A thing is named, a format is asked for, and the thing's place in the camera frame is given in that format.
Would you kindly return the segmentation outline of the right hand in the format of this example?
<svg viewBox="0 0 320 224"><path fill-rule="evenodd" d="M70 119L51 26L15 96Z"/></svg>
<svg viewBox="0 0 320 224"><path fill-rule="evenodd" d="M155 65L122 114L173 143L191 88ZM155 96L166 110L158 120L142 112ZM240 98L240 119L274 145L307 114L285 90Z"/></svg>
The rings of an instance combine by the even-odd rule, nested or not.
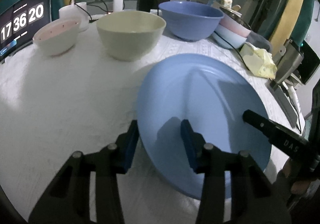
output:
<svg viewBox="0 0 320 224"><path fill-rule="evenodd" d="M306 204L319 206L319 178L308 179L301 166L291 158L287 159L273 183L289 212Z"/></svg>

